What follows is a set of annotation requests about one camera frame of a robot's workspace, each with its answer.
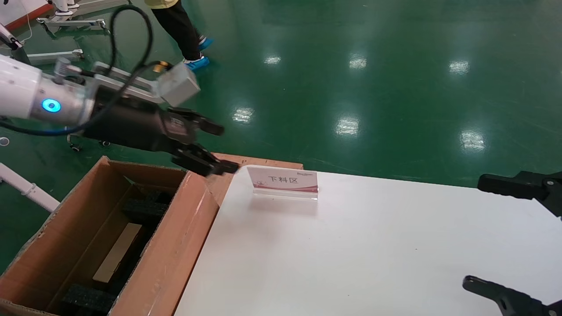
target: cardboard flap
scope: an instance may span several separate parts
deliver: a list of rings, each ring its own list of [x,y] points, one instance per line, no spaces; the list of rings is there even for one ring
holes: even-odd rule
[[[205,178],[188,173],[110,316],[171,316],[218,210]]]
[[[102,157],[0,277],[0,299],[44,310],[132,185]]]
[[[35,309],[27,308],[25,306],[17,305],[3,299],[0,299],[0,312],[6,313],[8,315],[18,315],[18,316],[57,316],[51,313],[42,312],[40,310],[35,310]]]
[[[109,165],[133,182],[155,187],[178,188],[185,177],[185,171],[181,169],[115,160],[110,160]]]

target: yellow shirt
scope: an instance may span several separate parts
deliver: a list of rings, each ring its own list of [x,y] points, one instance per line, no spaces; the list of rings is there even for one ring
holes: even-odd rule
[[[166,9],[178,2],[178,0],[144,0],[151,9]]]

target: person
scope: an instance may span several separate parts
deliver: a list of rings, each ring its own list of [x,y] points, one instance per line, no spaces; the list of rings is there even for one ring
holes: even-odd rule
[[[176,41],[184,57],[185,66],[196,71],[209,64],[209,58],[201,51],[213,42],[201,35],[193,26],[181,0],[144,0],[158,23]]]

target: black cable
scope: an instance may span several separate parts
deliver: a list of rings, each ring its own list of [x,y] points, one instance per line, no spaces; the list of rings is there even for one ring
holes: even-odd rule
[[[122,7],[117,8],[113,12],[113,14],[111,15],[111,20],[110,20],[111,62],[110,62],[110,67],[106,71],[106,75],[111,72],[111,69],[115,65],[115,60],[116,60],[116,56],[117,56],[117,47],[116,47],[116,44],[115,44],[115,29],[114,29],[115,28],[115,18],[117,17],[117,15],[119,13],[121,13],[125,10],[135,11],[143,17],[144,22],[147,25],[147,33],[148,33],[147,46],[146,46],[146,49],[144,50],[144,54],[143,54],[141,60],[138,62],[138,64],[133,69],[133,72],[132,72],[131,76],[129,77],[129,79],[127,79],[125,84],[117,91],[117,93],[115,93],[114,97],[103,107],[103,109],[100,112],[98,112],[98,114],[96,114],[93,118],[90,118],[87,122],[85,122],[83,124],[80,124],[80,125],[75,126],[73,128],[62,129],[62,130],[26,129],[26,128],[21,128],[21,127],[17,127],[17,126],[5,123],[3,121],[0,121],[0,127],[4,127],[4,128],[9,129],[9,130],[13,130],[14,132],[25,133],[25,134],[29,134],[29,135],[35,135],[35,136],[62,136],[62,135],[73,134],[73,133],[79,132],[83,129],[89,128],[93,124],[97,123],[103,115],[108,113],[109,110],[115,105],[115,103],[123,96],[123,93],[125,92],[125,90],[131,84],[133,84],[133,81],[136,77],[138,77],[143,71],[145,71],[149,67],[159,65],[161,63],[160,61],[151,61],[146,65],[144,64],[146,62],[146,59],[148,59],[148,55],[150,54],[150,51],[152,50],[152,42],[153,42],[152,24],[150,23],[150,20],[148,19],[148,15],[146,15],[146,13],[144,13],[141,9],[137,8],[136,6],[126,5],[126,6],[122,6]]]
[[[148,15],[146,13],[144,13],[144,11],[142,11],[138,7],[132,6],[130,4],[117,8],[113,12],[113,14],[111,15],[111,18],[109,20],[109,28],[110,28],[110,32],[111,32],[111,34],[110,34],[111,61],[109,63],[109,68],[103,73],[105,76],[108,76],[110,74],[111,69],[113,69],[113,67],[115,66],[115,62],[117,60],[117,44],[115,43],[115,19],[117,18],[117,15],[119,15],[119,13],[121,13],[123,11],[126,11],[126,10],[133,10],[133,11],[139,13],[142,16],[142,18],[144,20],[144,23],[146,24],[147,31],[148,31],[147,49],[144,50],[144,54],[143,54],[141,60],[133,68],[133,70],[135,70],[138,67],[141,67],[147,61],[148,55],[150,54],[150,51],[152,50],[152,42],[153,42],[152,24],[150,23],[150,19],[148,18]]]

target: blue indicator light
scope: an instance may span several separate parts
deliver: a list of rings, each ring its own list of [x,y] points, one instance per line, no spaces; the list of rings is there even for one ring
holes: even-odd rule
[[[61,110],[61,104],[54,99],[45,99],[43,100],[42,105],[47,112],[55,113]]]

